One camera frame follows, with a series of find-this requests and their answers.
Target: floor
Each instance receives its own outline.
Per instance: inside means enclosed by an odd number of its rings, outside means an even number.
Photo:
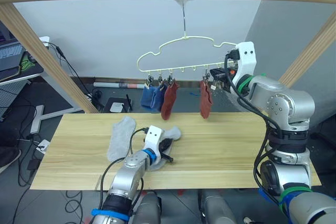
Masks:
[[[102,104],[105,104],[109,97],[125,97],[126,94],[133,99],[134,112],[146,112],[140,107],[139,101],[141,90],[136,89],[109,89],[100,88]],[[184,88],[179,89],[177,100],[173,112],[198,112],[199,111],[199,91],[197,89]],[[45,105],[45,113],[54,112],[69,107],[67,102],[60,97],[46,83],[32,83],[24,87],[20,96],[16,98],[13,105],[27,104],[23,98],[29,100],[33,105]],[[239,111],[235,104],[231,103],[231,98],[223,91],[216,91],[213,95],[214,106],[212,111],[215,112],[237,112]],[[28,112],[28,107],[13,107],[8,117],[3,123],[0,123],[1,134],[18,137],[18,130],[22,119]],[[34,112],[29,112],[28,118],[24,123],[27,125],[33,118]],[[45,120],[41,124],[39,135],[42,139],[51,141],[52,136],[57,128],[61,117]],[[336,119],[330,118],[323,124],[312,129],[314,132],[321,132],[331,139],[336,139],[334,127]],[[29,134],[30,127],[26,127],[23,136]],[[20,148],[23,152],[27,151],[30,143],[20,141]],[[311,150],[311,159],[316,167],[323,186],[314,188],[317,191],[336,196],[336,174],[335,164],[336,155],[330,144],[324,141],[311,139],[309,141]],[[28,171],[25,167],[32,155],[31,148],[27,158],[23,162],[23,174],[28,177]],[[12,223],[13,214],[17,203],[26,188],[21,188],[17,184],[18,180],[18,163],[13,163],[8,169],[0,174],[0,224]],[[70,191],[69,195],[76,194],[76,191]],[[162,223],[182,224],[182,223],[201,223],[200,214],[197,206],[196,190],[159,190],[158,195],[162,198]],[[243,217],[249,216],[255,221],[263,223],[287,223],[286,218],[279,211],[277,206],[266,202],[256,189],[221,189],[220,193],[228,202],[239,224],[243,223]],[[66,213],[65,205],[70,199],[66,197],[65,191],[56,190],[29,190],[21,201],[17,216],[16,224],[21,223],[79,223],[81,211],[77,208],[75,202],[71,202],[68,210],[74,210],[73,213]],[[82,192],[82,212],[83,223],[90,220],[91,209],[96,208],[99,201],[99,193],[96,191]]]

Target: red sock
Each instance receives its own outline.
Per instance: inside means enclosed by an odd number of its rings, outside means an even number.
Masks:
[[[201,116],[207,119],[209,117],[211,106],[213,104],[212,96],[208,84],[204,83],[204,81],[201,81],[200,84],[201,84],[201,103],[200,103]]]
[[[176,100],[176,91],[179,88],[179,85],[174,81],[173,84],[169,85],[165,94],[164,101],[161,107],[161,117],[163,120],[168,120],[170,114],[172,113],[172,108]]]

